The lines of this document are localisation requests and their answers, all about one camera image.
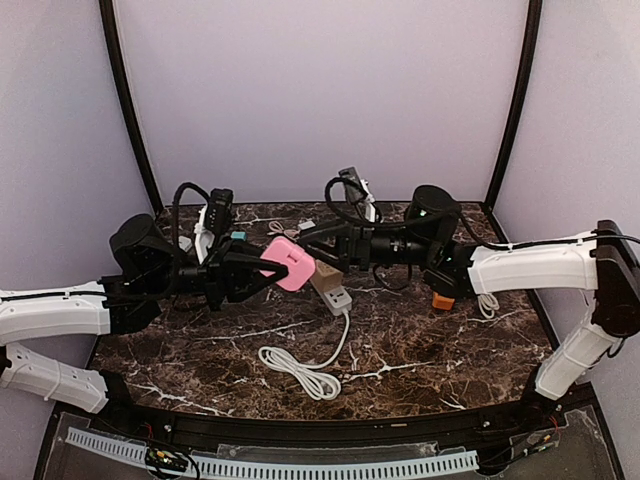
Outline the pink plug adapter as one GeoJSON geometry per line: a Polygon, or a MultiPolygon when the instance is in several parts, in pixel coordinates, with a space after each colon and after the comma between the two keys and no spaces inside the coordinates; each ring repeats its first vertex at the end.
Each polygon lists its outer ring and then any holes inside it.
{"type": "Polygon", "coordinates": [[[287,267],[288,274],[276,284],[289,292],[300,290],[316,270],[315,259],[284,236],[273,239],[260,258],[287,267]]]}

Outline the beige cube socket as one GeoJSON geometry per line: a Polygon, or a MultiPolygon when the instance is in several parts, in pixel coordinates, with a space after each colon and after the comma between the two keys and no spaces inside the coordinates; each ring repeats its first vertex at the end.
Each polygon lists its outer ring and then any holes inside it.
{"type": "Polygon", "coordinates": [[[315,271],[310,282],[319,294],[327,293],[342,286],[343,273],[321,260],[315,260],[315,271]]]}

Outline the teal usb charger plug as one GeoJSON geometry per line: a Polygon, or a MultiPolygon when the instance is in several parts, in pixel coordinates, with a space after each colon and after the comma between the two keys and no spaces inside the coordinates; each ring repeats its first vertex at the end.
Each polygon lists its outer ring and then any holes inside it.
{"type": "Polygon", "coordinates": [[[248,238],[248,235],[247,235],[247,233],[246,233],[246,232],[244,232],[244,231],[233,231],[233,232],[230,234],[230,238],[231,238],[232,240],[246,241],[246,240],[247,240],[247,238],[248,238]]]}

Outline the white usb charger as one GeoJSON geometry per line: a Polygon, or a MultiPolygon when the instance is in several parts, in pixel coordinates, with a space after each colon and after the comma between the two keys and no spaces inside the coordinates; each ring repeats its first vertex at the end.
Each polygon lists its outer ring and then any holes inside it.
{"type": "Polygon", "coordinates": [[[302,222],[298,225],[298,229],[300,231],[305,231],[305,230],[309,230],[311,228],[314,228],[316,226],[316,224],[313,221],[305,221],[302,222]]]}

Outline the white power strip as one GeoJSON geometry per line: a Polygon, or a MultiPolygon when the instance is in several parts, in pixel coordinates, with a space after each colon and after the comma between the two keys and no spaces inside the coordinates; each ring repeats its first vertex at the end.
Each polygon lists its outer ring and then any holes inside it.
{"type": "Polygon", "coordinates": [[[341,316],[351,311],[352,297],[343,286],[323,292],[320,296],[334,316],[341,316]]]}

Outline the white adapter plug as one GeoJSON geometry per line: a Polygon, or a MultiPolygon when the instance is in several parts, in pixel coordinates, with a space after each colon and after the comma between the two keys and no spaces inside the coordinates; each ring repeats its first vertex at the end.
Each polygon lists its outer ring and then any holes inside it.
{"type": "Polygon", "coordinates": [[[178,238],[178,244],[181,250],[185,253],[188,253],[193,248],[193,242],[190,238],[185,236],[180,236],[178,238]]]}

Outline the orange power strip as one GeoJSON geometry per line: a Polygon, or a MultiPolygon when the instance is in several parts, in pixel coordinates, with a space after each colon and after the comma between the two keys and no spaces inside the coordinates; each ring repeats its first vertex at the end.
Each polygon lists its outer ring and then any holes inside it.
{"type": "Polygon", "coordinates": [[[440,295],[437,292],[433,293],[432,307],[436,310],[451,311],[455,303],[456,303],[455,298],[449,298],[449,297],[440,295]]]}

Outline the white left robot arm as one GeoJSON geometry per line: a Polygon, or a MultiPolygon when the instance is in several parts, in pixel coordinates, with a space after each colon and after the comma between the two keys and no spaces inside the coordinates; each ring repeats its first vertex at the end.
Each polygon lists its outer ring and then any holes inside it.
{"type": "Polygon", "coordinates": [[[73,334],[127,335],[144,330],[174,295],[203,296],[208,307],[241,302],[287,277],[289,269],[262,248],[228,235],[233,193],[203,195],[214,240],[201,261],[179,245],[178,219],[165,238],[153,216],[125,221],[109,240],[122,272],[66,288],[1,294],[1,385],[98,413],[129,394],[122,378],[37,354],[24,341],[73,334]]]}

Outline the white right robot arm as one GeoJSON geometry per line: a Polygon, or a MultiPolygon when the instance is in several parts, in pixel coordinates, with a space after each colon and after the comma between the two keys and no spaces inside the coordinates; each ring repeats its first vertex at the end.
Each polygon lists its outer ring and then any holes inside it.
{"type": "Polygon", "coordinates": [[[298,243],[324,263],[343,272],[356,266],[418,267],[435,294],[473,298],[511,290],[578,289],[591,291],[595,304],[537,368],[533,394],[558,400],[617,343],[639,332],[639,261],[615,222],[559,239],[470,244],[454,239],[468,228],[460,204],[433,185],[414,190],[398,222],[353,217],[327,197],[336,220],[300,233],[298,243]]]}

